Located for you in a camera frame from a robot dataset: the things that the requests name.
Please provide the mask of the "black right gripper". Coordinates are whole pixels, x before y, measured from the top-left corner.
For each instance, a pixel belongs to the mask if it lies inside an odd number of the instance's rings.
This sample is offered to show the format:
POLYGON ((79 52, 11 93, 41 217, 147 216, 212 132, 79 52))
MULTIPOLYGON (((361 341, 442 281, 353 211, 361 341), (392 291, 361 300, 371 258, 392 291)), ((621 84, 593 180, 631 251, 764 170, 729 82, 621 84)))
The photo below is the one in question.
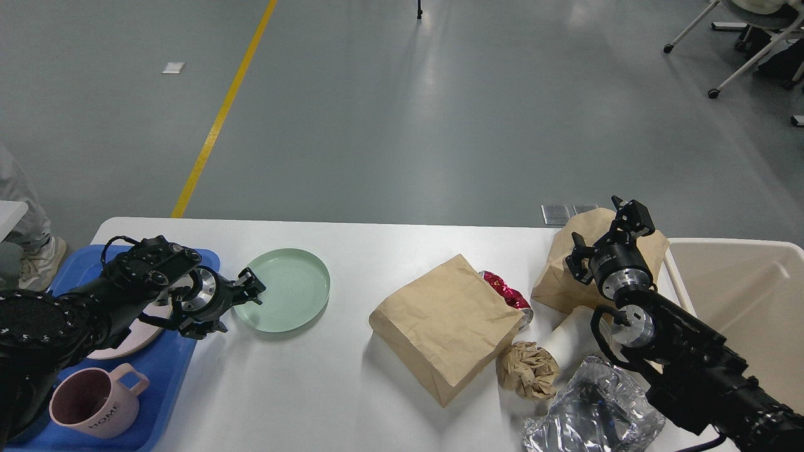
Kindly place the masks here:
POLYGON ((615 301, 628 291, 651 289, 652 272, 635 244, 638 238, 653 235, 655 224, 641 202, 626 202, 617 195, 611 200, 616 212, 603 245, 587 246, 583 235, 572 232, 572 250, 565 263, 574 280, 583 285, 594 280, 600 294, 615 301))

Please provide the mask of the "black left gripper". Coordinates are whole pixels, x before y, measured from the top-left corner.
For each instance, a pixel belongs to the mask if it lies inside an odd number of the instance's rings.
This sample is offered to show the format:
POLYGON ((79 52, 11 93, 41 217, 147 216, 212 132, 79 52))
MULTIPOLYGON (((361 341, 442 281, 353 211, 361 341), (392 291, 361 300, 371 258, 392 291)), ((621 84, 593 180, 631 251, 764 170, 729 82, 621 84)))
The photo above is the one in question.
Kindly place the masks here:
POLYGON ((182 337, 203 340, 210 333, 227 333, 219 318, 231 307, 252 301, 263 304, 259 295, 266 286, 251 268, 239 272, 236 280, 229 280, 209 267, 198 267, 189 274, 192 288, 180 303, 184 318, 178 320, 177 330, 182 337))

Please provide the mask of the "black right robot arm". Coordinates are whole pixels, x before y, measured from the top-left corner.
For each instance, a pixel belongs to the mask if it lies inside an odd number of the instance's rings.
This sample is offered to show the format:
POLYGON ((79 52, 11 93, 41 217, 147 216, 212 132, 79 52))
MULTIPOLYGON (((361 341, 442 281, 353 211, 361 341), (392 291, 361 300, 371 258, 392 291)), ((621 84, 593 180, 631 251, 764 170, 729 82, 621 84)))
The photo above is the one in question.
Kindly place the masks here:
POLYGON ((726 338, 658 294, 637 240, 655 232, 647 208, 612 196, 616 214, 592 245, 572 232, 565 259, 572 277, 595 283, 612 306, 595 307, 590 322, 600 351, 615 366, 649 384, 647 401, 676 426, 718 437, 693 446, 704 451, 732 441, 740 451, 802 450, 803 420, 770 397, 726 338))

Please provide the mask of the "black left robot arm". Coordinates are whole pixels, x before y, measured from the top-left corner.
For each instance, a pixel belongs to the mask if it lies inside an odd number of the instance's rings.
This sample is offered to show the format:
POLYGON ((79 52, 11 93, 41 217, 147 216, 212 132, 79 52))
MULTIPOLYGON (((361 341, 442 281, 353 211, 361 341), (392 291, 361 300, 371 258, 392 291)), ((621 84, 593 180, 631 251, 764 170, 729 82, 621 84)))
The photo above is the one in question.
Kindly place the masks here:
POLYGON ((99 277, 64 294, 2 291, 2 443, 35 422, 63 369, 121 345, 135 321, 203 340, 226 331, 224 313, 259 303, 265 290, 252 269, 228 280, 163 235, 124 241, 130 248, 112 259, 101 252, 99 277))

